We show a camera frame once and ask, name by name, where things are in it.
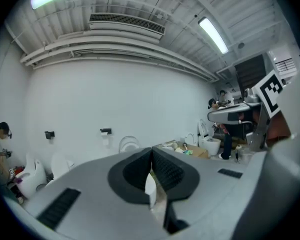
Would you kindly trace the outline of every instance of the cardboard box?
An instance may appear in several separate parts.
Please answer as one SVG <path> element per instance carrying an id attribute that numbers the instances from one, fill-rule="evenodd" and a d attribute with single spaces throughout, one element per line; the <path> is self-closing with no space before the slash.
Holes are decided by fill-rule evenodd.
<path id="1" fill-rule="evenodd" d="M 177 144 L 179 148 L 181 148 L 182 150 L 186 150 L 181 142 L 177 142 Z M 194 157 L 205 158 L 205 159 L 209 158 L 208 150 L 206 150 L 205 148 L 199 146 L 192 146 L 192 145 L 187 145 L 186 147 L 188 150 L 192 150 L 192 156 Z"/>

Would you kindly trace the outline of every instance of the black slot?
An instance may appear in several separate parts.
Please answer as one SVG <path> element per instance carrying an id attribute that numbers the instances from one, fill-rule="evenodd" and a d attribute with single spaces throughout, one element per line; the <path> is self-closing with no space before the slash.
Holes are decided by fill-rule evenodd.
<path id="1" fill-rule="evenodd" d="M 147 147 L 109 170 L 107 179 L 111 189 L 126 202 L 149 204 L 145 188 L 151 170 L 151 157 L 151 148 Z"/>
<path id="2" fill-rule="evenodd" d="M 78 190 L 67 188 L 38 216 L 38 221 L 54 230 L 80 194 Z"/>
<path id="3" fill-rule="evenodd" d="M 224 174 L 224 175 L 227 175 L 227 176 L 230 176 L 230 177 L 234 177 L 234 178 L 237 178 L 237 179 L 240 179 L 241 176 L 243 175 L 242 172 L 229 170 L 229 169 L 224 169 L 224 168 L 218 170 L 218 173 Z"/>
<path id="4" fill-rule="evenodd" d="M 152 169 L 168 201 L 187 199 L 199 185 L 200 175 L 194 167 L 157 147 L 152 148 Z"/>

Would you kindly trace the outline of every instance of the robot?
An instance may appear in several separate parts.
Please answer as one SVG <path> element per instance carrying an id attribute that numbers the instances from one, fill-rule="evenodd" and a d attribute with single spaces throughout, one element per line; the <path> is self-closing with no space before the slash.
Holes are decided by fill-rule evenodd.
<path id="1" fill-rule="evenodd" d="M 300 72 L 283 88 L 273 71 L 247 90 L 244 103 L 208 119 L 247 125 L 248 165 L 147 147 L 81 164 L 28 201 L 25 209 L 59 239 L 259 239 L 300 196 Z M 259 113 L 258 122 L 253 112 Z M 271 118 L 281 112 L 291 137 L 265 145 Z M 153 170 L 166 194 L 164 220 L 144 193 Z"/>

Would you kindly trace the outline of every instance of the gray surface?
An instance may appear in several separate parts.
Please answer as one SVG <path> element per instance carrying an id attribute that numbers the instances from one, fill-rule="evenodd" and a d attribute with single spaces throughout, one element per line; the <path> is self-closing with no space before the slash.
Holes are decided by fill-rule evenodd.
<path id="1" fill-rule="evenodd" d="M 36 217 L 65 188 L 74 188 L 81 195 L 56 228 L 56 232 L 72 239 L 230 239 L 258 181 L 265 154 L 257 153 L 246 166 L 165 151 L 200 174 L 193 195 L 173 203 L 177 218 L 190 224 L 174 235 L 169 236 L 147 205 L 126 203 L 108 184 L 109 169 L 133 152 L 77 166 L 41 190 L 25 208 Z M 221 168 L 243 172 L 243 176 L 236 179 L 222 175 L 217 172 Z"/>
<path id="2" fill-rule="evenodd" d="M 256 187 L 256 184 L 260 176 L 260 172 L 261 172 L 261 168 L 265 156 L 266 156 L 266 152 L 256 153 L 252 157 L 246 169 L 244 170 L 242 177 L 239 180 L 237 180 L 235 184 L 233 184 L 232 182 L 230 183 L 230 181 L 224 181 L 223 184 L 219 182 L 218 183 L 219 188 L 227 189 L 222 191 L 224 195 L 222 195 L 221 197 L 216 196 L 216 187 L 213 187 L 214 190 L 203 189 L 200 187 L 201 192 L 197 191 L 198 190 L 197 189 L 196 190 L 197 193 L 195 192 L 193 194 L 194 196 L 188 200 L 189 205 L 187 207 L 187 210 L 185 207 L 182 207 L 180 204 L 175 203 L 173 206 L 178 211 L 177 212 L 178 219 L 181 217 L 184 218 L 191 217 L 191 214 L 193 214 L 193 217 L 196 218 L 196 221 L 194 221 L 194 219 L 191 219 L 192 224 L 190 227 L 178 232 L 177 234 L 174 234 L 169 239 L 173 239 L 173 240 L 231 239 L 233 231 L 254 192 L 254 189 Z M 223 163 L 223 164 L 224 164 L 223 168 L 229 168 L 229 169 L 231 167 L 228 166 L 233 165 L 231 163 Z M 204 175 L 204 172 L 200 170 L 200 176 L 202 175 Z M 204 181 L 203 178 L 201 178 L 200 184 L 203 184 L 203 181 Z M 193 202 L 196 203 L 198 203 L 200 199 L 202 200 L 204 199 L 205 201 L 202 201 L 199 205 L 191 206 L 192 204 L 191 199 L 193 200 Z"/>
<path id="3" fill-rule="evenodd" d="M 13 214 L 18 218 L 19 222 L 23 224 L 24 229 L 32 231 L 38 239 L 44 240 L 70 240 L 70 237 L 58 234 L 50 228 L 41 224 L 26 210 L 24 210 L 19 203 L 9 197 L 3 197 L 6 204 L 9 206 Z"/>
<path id="4" fill-rule="evenodd" d="M 36 217 L 65 188 L 74 188 L 81 191 L 81 195 L 56 228 L 58 233 L 79 240 L 147 240 L 168 236 L 148 205 L 125 202 L 112 191 L 107 181 L 114 164 L 140 150 L 75 167 L 35 195 L 25 209 Z"/>
<path id="5" fill-rule="evenodd" d="M 278 225 L 297 200 L 300 201 L 300 135 L 276 143 L 268 152 L 234 239 L 264 238 L 264 234 Z M 298 212 L 294 210 L 286 219 L 294 221 L 296 214 L 300 214 L 300 206 Z"/>

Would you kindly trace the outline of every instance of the ceiling pipe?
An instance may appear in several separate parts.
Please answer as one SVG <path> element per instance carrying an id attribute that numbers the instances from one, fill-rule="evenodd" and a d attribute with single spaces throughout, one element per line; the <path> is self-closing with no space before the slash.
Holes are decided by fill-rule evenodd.
<path id="1" fill-rule="evenodd" d="M 122 47 L 125 47 L 125 48 L 126 47 L 132 48 L 131 46 L 137 46 L 137 47 L 143 47 L 143 48 L 146 48 L 146 49 L 155 50 L 157 52 L 161 52 L 161 53 L 169 55 L 171 57 L 178 58 L 178 60 L 184 61 L 184 62 L 192 65 L 193 67 L 196 67 L 196 68 L 200 69 L 202 72 L 206 73 L 210 79 L 212 78 L 212 80 L 214 80 L 214 79 L 219 80 L 219 78 L 217 76 L 212 74 L 210 71 L 208 71 L 204 67 L 200 66 L 199 64 L 193 62 L 192 60 L 190 60 L 190 59 L 188 59 L 188 58 L 186 58 L 186 57 L 184 57 L 180 54 L 177 54 L 173 51 L 162 48 L 162 47 L 160 47 L 158 45 L 155 45 L 155 44 L 151 44 L 151 43 L 147 43 L 147 42 L 143 42 L 143 41 L 139 41 L 139 40 L 133 40 L 133 39 L 130 39 L 130 38 L 115 37 L 115 36 L 85 36 L 85 37 L 77 37 L 77 38 L 71 38 L 71 39 L 66 39 L 66 40 L 58 40 L 55 43 L 48 44 L 45 47 L 42 47 L 42 48 L 30 53 L 29 55 L 21 58 L 20 62 L 23 63 L 27 60 L 30 60 L 31 58 L 33 58 L 36 55 L 39 55 L 41 53 L 47 52 L 49 50 L 52 50 L 52 49 L 55 49 L 55 48 L 58 48 L 58 47 L 61 47 L 61 46 L 66 46 L 66 45 L 71 45 L 71 44 L 79 44 L 79 43 L 91 43 L 91 42 L 94 42 L 94 43 L 107 43 L 107 44 L 115 43 L 115 44 L 117 44 L 117 46 L 119 46 L 120 44 L 124 44 Z M 89 46 L 89 45 L 92 48 L 94 47 L 93 46 L 94 44 L 84 44 L 84 45 L 77 45 L 77 46 L 73 46 L 73 47 L 77 47 L 77 50 L 82 50 L 84 48 L 79 48 L 79 47 L 84 47 L 84 46 Z M 51 54 L 54 54 L 54 53 L 58 54 L 57 53 L 58 51 L 59 50 L 51 51 L 48 54 L 41 55 L 41 56 L 37 57 L 39 59 L 37 59 L 37 58 L 32 59 L 31 63 L 27 62 L 26 65 L 30 65 L 34 62 L 37 62 L 39 60 L 43 60 L 47 57 L 50 57 Z"/>
<path id="2" fill-rule="evenodd" d="M 133 56 L 133 57 L 138 57 L 138 58 L 143 58 L 147 60 L 151 60 L 151 56 L 149 55 L 144 55 L 141 53 L 131 53 L 131 52 L 124 52 L 124 51 L 115 51 L 115 50 L 96 50 L 96 49 L 89 49 L 89 50 L 77 50 L 74 52 L 75 55 L 80 56 L 82 54 L 117 54 L 117 55 L 127 55 L 127 56 Z"/>
<path id="3" fill-rule="evenodd" d="M 124 52 L 130 51 L 130 52 L 134 52 L 134 53 L 145 54 L 145 55 L 149 55 L 149 56 L 152 56 L 152 57 L 157 57 L 157 58 L 160 58 L 162 60 L 170 61 L 170 62 L 176 63 L 178 65 L 181 65 L 185 68 L 188 68 L 188 69 L 190 69 L 194 72 L 197 72 L 197 73 L 209 78 L 209 81 L 214 81 L 217 78 L 216 76 L 212 78 L 209 74 L 206 74 L 204 71 L 200 71 L 198 68 L 192 66 L 191 64 L 190 65 L 186 64 L 186 63 L 184 63 L 184 62 L 182 62 L 178 59 L 169 57 L 169 56 L 164 55 L 164 54 L 157 53 L 155 51 L 144 49 L 144 48 L 141 48 L 141 47 L 128 46 L 128 45 L 125 45 L 125 44 L 102 43 L 102 44 L 84 44 L 84 45 L 70 46 L 70 47 L 50 51 L 46 54 L 38 56 L 38 57 L 28 61 L 27 63 L 25 63 L 25 65 L 29 66 L 29 65 L 34 64 L 38 61 L 41 61 L 43 59 L 46 59 L 48 57 L 55 56 L 55 55 L 58 55 L 58 54 L 68 53 L 68 52 L 77 51 L 77 50 L 86 50 L 86 49 L 122 50 Z"/>
<path id="4" fill-rule="evenodd" d="M 160 41 L 158 39 L 155 39 L 153 37 L 149 37 L 149 36 L 146 36 L 143 34 L 128 32 L 128 31 L 124 31 L 124 30 L 113 30 L 113 29 L 98 29 L 98 30 L 75 32 L 72 35 L 67 34 L 66 36 L 60 36 L 57 41 L 68 40 L 71 38 L 91 37 L 91 36 L 130 38 L 130 39 L 135 39 L 135 40 L 142 41 L 142 42 L 148 42 L 153 45 L 158 45 L 159 41 Z"/>
<path id="5" fill-rule="evenodd" d="M 8 33 L 11 35 L 11 37 L 13 38 L 13 39 L 15 39 L 16 38 L 16 35 L 14 34 L 14 32 L 12 31 L 12 29 L 10 28 L 10 26 L 9 26 L 9 24 L 8 24 L 8 22 L 5 20 L 4 21 L 4 26 L 5 26 L 5 28 L 6 28 L 6 30 L 8 31 Z M 28 50 L 21 44 L 21 42 L 19 41 L 19 40 L 16 40 L 15 41 L 16 42 L 16 44 L 21 48 L 21 50 L 24 52 L 24 53 L 28 53 Z"/>
<path id="6" fill-rule="evenodd" d="M 205 81 L 208 81 L 205 77 L 198 75 L 196 73 L 193 72 L 189 72 L 186 70 L 183 70 L 181 68 L 176 68 L 176 67 L 172 67 L 172 66 L 168 66 L 168 65 L 164 65 L 164 64 L 160 64 L 157 62 L 150 62 L 150 61 L 144 61 L 144 60 L 137 60 L 137 59 L 128 59 L 128 58 L 116 58 L 116 57 L 102 57 L 102 56 L 98 56 L 98 57 L 75 57 L 75 58 L 67 58 L 67 59 L 61 59 L 58 61 L 53 61 L 53 62 L 49 62 L 46 64 L 41 64 L 41 65 L 37 65 L 35 67 L 33 67 L 34 70 L 43 68 L 43 67 L 47 67 L 47 66 L 51 66 L 51 65 L 55 65 L 55 64 L 59 64 L 59 63 L 64 63 L 64 62 L 72 62 L 72 61 L 81 61 L 81 60 L 109 60 L 109 61 L 122 61 L 122 62 L 133 62 L 133 63 L 141 63 L 141 64 L 148 64 L 148 65 L 155 65 L 155 66 L 159 66 L 162 68 L 167 68 L 167 69 L 171 69 L 174 71 L 180 71 L 180 72 L 184 72 L 190 75 L 194 75 L 198 78 L 201 78 Z"/>

